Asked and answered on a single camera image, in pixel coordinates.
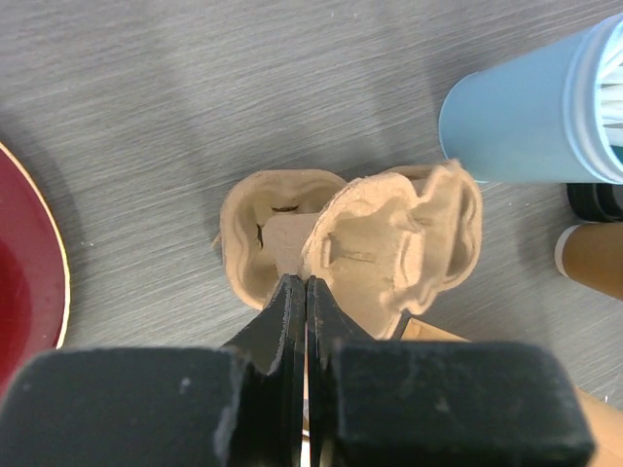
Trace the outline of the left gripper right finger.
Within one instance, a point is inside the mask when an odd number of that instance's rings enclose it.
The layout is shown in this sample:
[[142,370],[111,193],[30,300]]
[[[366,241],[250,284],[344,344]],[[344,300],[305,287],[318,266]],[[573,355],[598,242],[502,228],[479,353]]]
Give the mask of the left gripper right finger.
[[307,286],[314,466],[585,466],[596,448],[572,384],[512,341],[377,341]]

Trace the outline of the paper cup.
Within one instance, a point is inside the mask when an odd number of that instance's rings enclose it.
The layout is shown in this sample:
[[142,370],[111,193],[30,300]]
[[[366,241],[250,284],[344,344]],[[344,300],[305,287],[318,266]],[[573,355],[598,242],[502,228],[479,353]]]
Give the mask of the paper cup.
[[595,291],[622,300],[622,224],[571,226],[557,240],[559,273]]

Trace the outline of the stack of black lids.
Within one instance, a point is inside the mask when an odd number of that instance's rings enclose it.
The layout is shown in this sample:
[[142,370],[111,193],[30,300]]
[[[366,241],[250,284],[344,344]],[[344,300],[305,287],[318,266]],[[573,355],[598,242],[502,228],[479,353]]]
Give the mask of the stack of black lids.
[[568,203],[580,219],[595,223],[621,222],[622,185],[604,183],[567,184]]

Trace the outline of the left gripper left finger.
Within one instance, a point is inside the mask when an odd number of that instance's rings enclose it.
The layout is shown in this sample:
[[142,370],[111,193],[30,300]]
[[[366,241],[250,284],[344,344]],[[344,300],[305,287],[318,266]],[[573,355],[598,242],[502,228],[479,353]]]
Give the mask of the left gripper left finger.
[[296,466],[306,285],[283,276],[227,344],[43,353],[1,407],[5,466]]

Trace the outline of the brown paper bag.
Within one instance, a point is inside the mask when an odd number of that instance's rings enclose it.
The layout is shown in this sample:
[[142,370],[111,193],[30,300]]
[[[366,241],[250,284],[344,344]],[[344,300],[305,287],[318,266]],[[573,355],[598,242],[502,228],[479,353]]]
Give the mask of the brown paper bag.
[[[411,318],[401,337],[403,341],[463,341],[463,338],[419,319]],[[309,438],[309,358],[305,356],[304,376],[304,419],[303,441],[301,447],[300,465],[310,467],[311,450]],[[578,401],[590,424],[597,450],[591,461],[591,466],[622,467],[622,412],[616,408],[576,389]]]

